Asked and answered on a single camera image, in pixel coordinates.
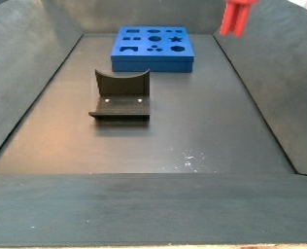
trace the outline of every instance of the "bin floor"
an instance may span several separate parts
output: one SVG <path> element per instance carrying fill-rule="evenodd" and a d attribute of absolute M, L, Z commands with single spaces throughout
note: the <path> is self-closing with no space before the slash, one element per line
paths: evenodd
<path fill-rule="evenodd" d="M 93 70 L 115 35 L 85 35 L 0 150 L 0 174 L 293 173 L 209 35 L 189 36 L 192 73 L 151 73 L 151 120 L 97 123 Z"/>

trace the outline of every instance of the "blue shape sorter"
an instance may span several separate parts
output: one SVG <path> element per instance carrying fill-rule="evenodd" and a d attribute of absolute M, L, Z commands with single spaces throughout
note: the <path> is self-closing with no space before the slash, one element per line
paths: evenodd
<path fill-rule="evenodd" d="M 185 28 L 123 26 L 111 60 L 115 72 L 191 72 L 193 51 Z"/>

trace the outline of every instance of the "dark gray surface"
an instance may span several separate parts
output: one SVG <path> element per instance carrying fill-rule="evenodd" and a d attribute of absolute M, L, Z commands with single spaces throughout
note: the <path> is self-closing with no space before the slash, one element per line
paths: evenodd
<path fill-rule="evenodd" d="M 185 26 L 212 34 L 221 24 L 223 0 L 54 0 L 84 33 L 115 34 L 123 25 Z"/>
<path fill-rule="evenodd" d="M 193 71 L 151 73 L 149 123 L 99 125 L 93 70 L 113 35 L 84 36 L 0 152 L 0 174 L 273 173 L 292 170 L 212 36 L 191 35 Z"/>
<path fill-rule="evenodd" d="M 0 4 L 0 145 L 80 35 L 48 1 Z"/>
<path fill-rule="evenodd" d="M 244 36 L 216 37 L 293 166 L 307 174 L 307 10 L 261 0 Z"/>
<path fill-rule="evenodd" d="M 304 176 L 0 176 L 0 246 L 303 242 Z"/>

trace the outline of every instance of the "black plastic part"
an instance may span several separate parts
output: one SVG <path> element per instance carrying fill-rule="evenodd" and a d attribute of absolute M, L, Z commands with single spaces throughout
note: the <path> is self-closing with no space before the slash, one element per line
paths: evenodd
<path fill-rule="evenodd" d="M 88 115 L 97 120 L 149 119 L 149 70 L 135 77 L 111 77 L 95 71 L 99 88 L 96 111 Z"/>

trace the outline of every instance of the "red object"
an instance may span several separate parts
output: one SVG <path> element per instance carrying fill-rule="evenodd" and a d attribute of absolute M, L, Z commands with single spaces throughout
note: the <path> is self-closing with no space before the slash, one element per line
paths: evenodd
<path fill-rule="evenodd" d="M 257 2 L 259 0 L 227 0 L 221 35 L 228 35 L 233 32 L 235 37 L 241 36 L 251 12 L 251 6 Z"/>

